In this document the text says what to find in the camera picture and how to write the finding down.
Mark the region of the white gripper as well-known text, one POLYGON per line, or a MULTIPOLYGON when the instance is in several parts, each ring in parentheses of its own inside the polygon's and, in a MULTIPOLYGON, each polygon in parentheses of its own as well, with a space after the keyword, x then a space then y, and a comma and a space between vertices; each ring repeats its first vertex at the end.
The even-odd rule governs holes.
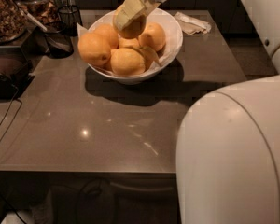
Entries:
POLYGON ((140 16, 147 17, 160 3, 167 0, 124 0, 114 13, 114 26, 123 31, 140 16))

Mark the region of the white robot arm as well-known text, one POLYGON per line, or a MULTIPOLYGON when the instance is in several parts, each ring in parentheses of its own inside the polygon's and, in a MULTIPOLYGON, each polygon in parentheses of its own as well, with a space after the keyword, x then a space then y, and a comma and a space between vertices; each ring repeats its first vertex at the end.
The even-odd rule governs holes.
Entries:
POLYGON ((280 0, 241 0, 277 71, 212 91, 176 145, 182 224, 280 224, 280 0))

